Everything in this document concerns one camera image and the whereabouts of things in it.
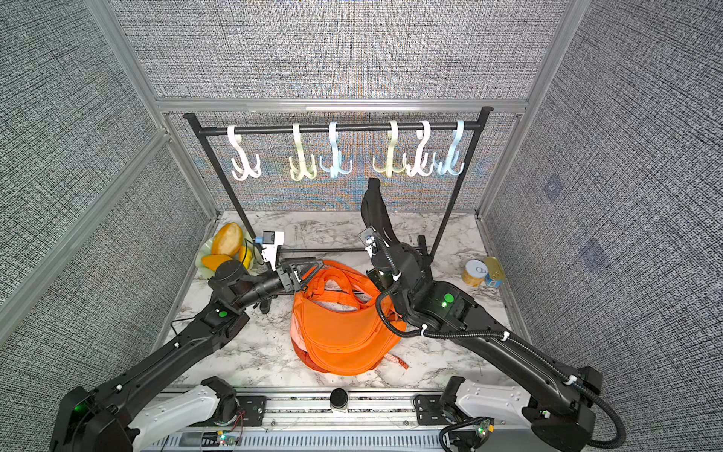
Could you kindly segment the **black sling bag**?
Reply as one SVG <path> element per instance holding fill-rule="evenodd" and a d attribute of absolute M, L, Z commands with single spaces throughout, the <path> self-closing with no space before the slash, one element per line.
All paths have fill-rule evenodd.
<path fill-rule="evenodd" d="M 380 179 L 368 179 L 367 189 L 361 201 L 361 217 L 365 225 L 373 227 L 387 245 L 396 245 L 399 243 L 399 239 L 395 235 L 380 188 Z"/>

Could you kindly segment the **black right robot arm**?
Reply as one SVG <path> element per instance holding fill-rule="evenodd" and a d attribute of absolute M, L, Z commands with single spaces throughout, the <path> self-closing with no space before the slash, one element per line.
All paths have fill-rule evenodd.
<path fill-rule="evenodd" d="M 523 389 L 521 403 L 494 405 L 473 382 L 454 377 L 442 404 L 456 428 L 517 416 L 544 444 L 558 451 L 587 446 L 615 449 L 627 430 L 601 397 L 603 378 L 592 367 L 574 368 L 512 333 L 472 296 L 432 277 L 427 258 L 406 243 L 368 226 L 360 234 L 369 254 L 375 303 L 385 329 L 398 338 L 449 340 L 501 370 Z"/>

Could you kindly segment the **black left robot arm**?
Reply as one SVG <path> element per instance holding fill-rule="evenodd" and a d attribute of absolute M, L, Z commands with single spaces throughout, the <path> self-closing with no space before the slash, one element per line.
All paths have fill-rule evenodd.
<path fill-rule="evenodd" d="M 228 423 L 238 413 L 236 391 L 219 377 L 170 401 L 154 399 L 188 369 L 231 342 L 246 326 L 246 310 L 280 295 L 304 291 L 324 263 L 293 258 L 251 275 L 236 260 L 222 263 L 208 284 L 209 303 L 167 344 L 116 378 L 60 401 L 52 451 L 141 451 L 190 425 Z"/>

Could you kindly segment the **orange sling bag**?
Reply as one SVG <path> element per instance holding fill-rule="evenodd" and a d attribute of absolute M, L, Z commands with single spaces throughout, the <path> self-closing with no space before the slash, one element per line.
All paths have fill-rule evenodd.
<path fill-rule="evenodd" d="M 311 369 L 357 376 L 376 368 L 399 342 L 376 310 L 380 290 L 363 273 L 326 260 L 294 299 L 290 335 Z"/>

